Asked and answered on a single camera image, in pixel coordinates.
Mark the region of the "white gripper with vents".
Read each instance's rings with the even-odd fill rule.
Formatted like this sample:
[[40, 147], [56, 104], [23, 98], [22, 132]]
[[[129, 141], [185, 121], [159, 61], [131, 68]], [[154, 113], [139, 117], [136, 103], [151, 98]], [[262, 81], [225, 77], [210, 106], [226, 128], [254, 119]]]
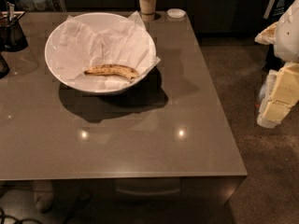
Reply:
[[272, 129], [299, 102], [299, 0], [294, 0], [279, 21], [263, 29], [254, 41], [274, 45], [277, 57], [292, 62], [278, 71], [270, 70], [263, 85], [257, 124]]

